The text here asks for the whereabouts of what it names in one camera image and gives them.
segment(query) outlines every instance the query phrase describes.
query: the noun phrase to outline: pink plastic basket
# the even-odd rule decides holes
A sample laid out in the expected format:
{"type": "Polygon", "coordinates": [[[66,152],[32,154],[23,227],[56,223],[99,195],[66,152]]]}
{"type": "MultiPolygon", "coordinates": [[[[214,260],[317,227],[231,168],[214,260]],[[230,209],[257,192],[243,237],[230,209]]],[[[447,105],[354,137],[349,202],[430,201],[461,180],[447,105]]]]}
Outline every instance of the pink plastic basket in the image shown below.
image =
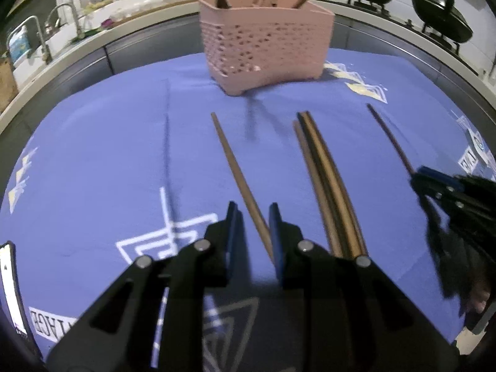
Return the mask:
{"type": "Polygon", "coordinates": [[[200,23],[210,75],[228,95],[282,81],[319,78],[329,48],[334,13],[308,1],[277,0],[277,7],[252,7],[254,0],[199,0],[200,23]]]}

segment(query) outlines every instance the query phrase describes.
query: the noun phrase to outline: blue tablecloth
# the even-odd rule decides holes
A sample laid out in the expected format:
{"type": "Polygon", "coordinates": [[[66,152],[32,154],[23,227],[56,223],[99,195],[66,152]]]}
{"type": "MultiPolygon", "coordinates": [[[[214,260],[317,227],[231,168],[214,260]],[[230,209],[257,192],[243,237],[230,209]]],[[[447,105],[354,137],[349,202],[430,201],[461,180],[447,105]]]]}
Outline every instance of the blue tablecloth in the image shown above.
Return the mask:
{"type": "MultiPolygon", "coordinates": [[[[45,355],[61,335],[44,323],[47,318],[56,324],[58,315],[60,325],[70,326],[70,318],[79,317],[138,254],[174,254],[224,218],[234,200],[244,214],[246,248],[230,287],[207,297],[205,364],[231,372],[299,370],[302,304],[281,299],[210,119],[213,111],[262,213],[267,217],[277,202],[285,220],[327,247],[292,129],[296,112],[309,110],[371,257],[447,340],[455,338],[463,324],[459,300],[442,297],[426,217],[366,104],[386,120],[415,167],[463,173],[458,161],[469,147],[464,129],[476,130],[404,59],[331,49],[328,60],[381,88],[387,103],[356,94],[347,85],[353,81],[328,70],[318,81],[229,97],[209,77],[204,55],[195,54],[113,76],[49,113],[19,158],[0,211],[0,236],[16,244],[24,306],[45,355]]],[[[482,165],[474,172],[492,176],[482,165]]]]}

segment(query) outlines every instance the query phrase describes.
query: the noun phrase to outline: white printed pattern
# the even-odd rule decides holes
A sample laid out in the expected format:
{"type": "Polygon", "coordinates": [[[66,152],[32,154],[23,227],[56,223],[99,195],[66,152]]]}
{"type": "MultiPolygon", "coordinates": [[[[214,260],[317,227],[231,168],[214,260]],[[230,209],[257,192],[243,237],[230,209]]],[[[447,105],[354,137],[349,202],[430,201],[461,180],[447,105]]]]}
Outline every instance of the white printed pattern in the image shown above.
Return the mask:
{"type": "MultiPolygon", "coordinates": [[[[29,307],[29,310],[36,333],[54,343],[60,341],[77,321],[73,317],[59,316],[31,307],[29,307]]],[[[220,308],[206,310],[203,313],[203,317],[206,319],[203,323],[203,368],[205,372],[237,371],[250,339],[258,310],[259,298],[253,297],[220,308]],[[240,320],[239,317],[236,318],[236,311],[245,308],[249,310],[246,321],[240,320]],[[221,326],[226,327],[225,333],[215,330],[221,326]],[[235,346],[232,343],[232,336],[237,326],[242,329],[242,334],[240,342],[235,346]],[[220,359],[215,357],[218,350],[217,346],[222,346],[220,359]],[[229,357],[229,354],[234,355],[231,365],[227,365],[228,358],[232,358],[232,356],[229,357]]],[[[163,319],[160,319],[157,324],[161,326],[163,322],[163,319]]],[[[160,344],[153,343],[153,348],[159,350],[160,344]]]]}
{"type": "Polygon", "coordinates": [[[363,85],[368,91],[374,94],[374,99],[380,100],[385,104],[388,102],[384,89],[381,86],[366,84],[360,74],[356,71],[347,71],[346,66],[343,63],[330,63],[327,61],[324,63],[324,68],[330,70],[331,74],[336,78],[346,78],[355,81],[357,84],[363,85]]]}
{"type": "Polygon", "coordinates": [[[458,165],[460,165],[469,175],[474,172],[474,169],[477,167],[478,163],[479,160],[470,147],[467,147],[462,157],[458,160],[458,165]]]}
{"type": "Polygon", "coordinates": [[[186,242],[186,245],[189,245],[191,242],[194,242],[198,239],[198,232],[194,229],[186,232],[177,232],[177,229],[191,228],[202,223],[211,224],[218,221],[218,216],[215,213],[187,219],[186,221],[172,221],[170,219],[169,210],[167,208],[167,197],[164,187],[160,188],[160,202],[162,205],[162,214],[165,224],[163,228],[145,233],[144,235],[139,235],[137,237],[131,237],[129,239],[116,242],[117,249],[128,264],[132,263],[132,258],[126,252],[126,246],[134,245],[133,248],[135,251],[135,255],[133,257],[143,255],[146,250],[164,247],[163,250],[158,252],[158,258],[164,259],[178,254],[178,247],[175,239],[187,239],[188,241],[186,242]]]}
{"type": "Polygon", "coordinates": [[[31,158],[35,154],[38,147],[31,150],[27,155],[22,158],[22,167],[15,173],[15,186],[11,189],[8,196],[8,203],[11,214],[14,212],[14,208],[16,207],[17,202],[19,201],[19,197],[24,193],[24,189],[26,187],[26,181],[29,179],[29,176],[25,179],[22,179],[26,171],[31,167],[31,158]]]}
{"type": "MultiPolygon", "coordinates": [[[[465,115],[461,115],[460,117],[458,117],[458,115],[453,110],[451,111],[451,113],[453,113],[453,115],[456,117],[456,122],[458,123],[458,125],[464,131],[469,133],[470,138],[472,139],[472,142],[474,144],[474,147],[475,147],[476,151],[478,151],[478,154],[479,154],[479,151],[482,151],[481,152],[482,155],[479,154],[480,158],[487,164],[487,166],[489,166],[491,168],[493,173],[496,174],[496,161],[494,160],[493,153],[489,149],[486,149],[484,147],[484,140],[482,138],[482,135],[478,131],[473,132],[472,127],[470,126],[470,122],[468,121],[468,119],[465,115]]],[[[463,163],[463,159],[465,158],[465,154],[467,152],[467,149],[465,150],[462,157],[458,161],[458,164],[462,167],[462,169],[465,172],[467,172],[468,168],[466,167],[466,163],[463,165],[462,165],[462,163],[463,163]]]]}

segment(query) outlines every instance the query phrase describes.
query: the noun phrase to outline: white countertop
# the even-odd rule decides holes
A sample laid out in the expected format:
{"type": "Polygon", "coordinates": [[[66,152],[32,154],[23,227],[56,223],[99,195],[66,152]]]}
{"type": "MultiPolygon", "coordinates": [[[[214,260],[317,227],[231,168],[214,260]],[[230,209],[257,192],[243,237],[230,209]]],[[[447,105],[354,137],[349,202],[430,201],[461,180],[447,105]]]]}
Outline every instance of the white countertop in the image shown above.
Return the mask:
{"type": "MultiPolygon", "coordinates": [[[[332,10],[337,15],[348,17],[353,20],[370,24],[374,27],[389,32],[401,39],[411,43],[414,46],[426,51],[441,63],[445,64],[451,70],[459,74],[470,85],[472,85],[494,108],[496,108],[496,95],[491,90],[491,86],[479,79],[472,71],[470,71],[463,63],[460,63],[451,54],[429,42],[426,38],[416,34],[409,29],[400,26],[394,22],[388,21],[384,18],[378,17],[374,14],[356,10],[352,7],[347,7],[332,2],[317,1],[316,3],[332,10]]],[[[139,31],[140,29],[149,27],[153,24],[164,22],[173,18],[181,17],[188,14],[194,14],[199,11],[197,2],[188,2],[182,5],[175,5],[173,7],[164,8],[155,11],[142,17],[136,18],[124,24],[121,24],[113,29],[100,32],[92,36],[71,50],[56,57],[56,59],[48,66],[45,66],[33,79],[26,82],[16,98],[10,105],[0,114],[0,133],[2,133],[7,125],[12,121],[14,116],[23,108],[28,101],[33,98],[43,86],[48,84],[63,70],[79,61],[89,53],[109,44],[116,39],[122,38],[130,33],[139,31]]]]}

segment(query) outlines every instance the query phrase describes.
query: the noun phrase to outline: pan handle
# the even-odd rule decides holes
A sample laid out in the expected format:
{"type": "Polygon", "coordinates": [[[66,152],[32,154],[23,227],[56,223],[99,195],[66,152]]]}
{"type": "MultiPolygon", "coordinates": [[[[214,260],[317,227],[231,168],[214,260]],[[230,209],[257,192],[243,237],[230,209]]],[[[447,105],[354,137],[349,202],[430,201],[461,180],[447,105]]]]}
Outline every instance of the pan handle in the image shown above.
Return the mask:
{"type": "Polygon", "coordinates": [[[455,6],[455,0],[445,0],[445,13],[449,14],[455,6]]]}

